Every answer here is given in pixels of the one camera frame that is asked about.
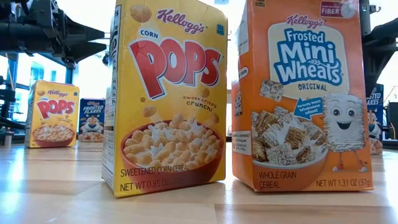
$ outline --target pops logo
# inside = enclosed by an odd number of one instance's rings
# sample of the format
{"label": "pops logo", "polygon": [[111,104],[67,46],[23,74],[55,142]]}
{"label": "pops logo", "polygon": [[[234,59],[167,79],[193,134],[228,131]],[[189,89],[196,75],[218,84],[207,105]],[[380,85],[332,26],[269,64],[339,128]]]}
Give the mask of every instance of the pops logo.
{"label": "pops logo", "polygon": [[215,49],[206,49],[191,40],[181,46],[170,38],[160,45],[151,40],[138,40],[129,47],[151,99],[167,94],[163,79],[175,85],[196,86],[197,75],[201,75],[200,82],[206,86],[218,83],[222,55]]}
{"label": "pops logo", "polygon": [[66,100],[49,100],[37,102],[44,119],[50,117],[50,114],[72,114],[74,111],[75,102]]}

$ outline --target light wood surface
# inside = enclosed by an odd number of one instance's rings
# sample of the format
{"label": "light wood surface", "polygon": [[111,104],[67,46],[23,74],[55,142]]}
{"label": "light wood surface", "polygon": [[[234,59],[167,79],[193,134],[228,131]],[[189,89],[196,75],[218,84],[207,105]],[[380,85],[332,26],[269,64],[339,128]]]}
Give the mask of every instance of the light wood surface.
{"label": "light wood surface", "polygon": [[115,199],[101,144],[0,148],[0,223],[398,223],[398,152],[372,157],[372,192],[260,194],[225,181]]}

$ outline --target frosted flakes box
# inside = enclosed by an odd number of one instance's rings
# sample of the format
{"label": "frosted flakes box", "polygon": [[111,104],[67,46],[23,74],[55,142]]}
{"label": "frosted flakes box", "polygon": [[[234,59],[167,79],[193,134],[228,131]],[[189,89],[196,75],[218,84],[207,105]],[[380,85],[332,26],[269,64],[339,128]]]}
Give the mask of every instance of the frosted flakes box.
{"label": "frosted flakes box", "polygon": [[74,146],[78,106],[77,86],[37,80],[29,93],[25,146]]}
{"label": "frosted flakes box", "polygon": [[104,141],[105,99],[80,100],[79,136],[80,142]]}
{"label": "frosted flakes box", "polygon": [[117,1],[102,170],[116,197],[224,179],[227,30],[200,1]]}
{"label": "frosted flakes box", "polygon": [[358,0],[247,0],[233,174],[256,191],[372,190]]}

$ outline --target blue cereal box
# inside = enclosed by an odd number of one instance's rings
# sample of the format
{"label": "blue cereal box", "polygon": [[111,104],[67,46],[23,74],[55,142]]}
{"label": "blue cereal box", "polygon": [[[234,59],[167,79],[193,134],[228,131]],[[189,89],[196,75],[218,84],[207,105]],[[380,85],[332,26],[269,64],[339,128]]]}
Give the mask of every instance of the blue cereal box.
{"label": "blue cereal box", "polygon": [[80,100],[79,141],[104,141],[105,99]]}

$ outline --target corn pops box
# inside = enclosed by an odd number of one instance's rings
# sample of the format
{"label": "corn pops box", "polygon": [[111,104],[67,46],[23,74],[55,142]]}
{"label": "corn pops box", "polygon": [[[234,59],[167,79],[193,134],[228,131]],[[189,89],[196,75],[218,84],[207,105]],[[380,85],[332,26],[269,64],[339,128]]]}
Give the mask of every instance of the corn pops box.
{"label": "corn pops box", "polygon": [[78,107],[78,87],[37,80],[29,93],[25,146],[74,146]]}
{"label": "corn pops box", "polygon": [[79,141],[103,142],[105,99],[82,98],[79,117]]}
{"label": "corn pops box", "polygon": [[102,177],[116,197],[225,177],[224,14],[196,0],[118,0]]}
{"label": "corn pops box", "polygon": [[372,190],[357,0],[247,0],[233,173],[256,191]]}

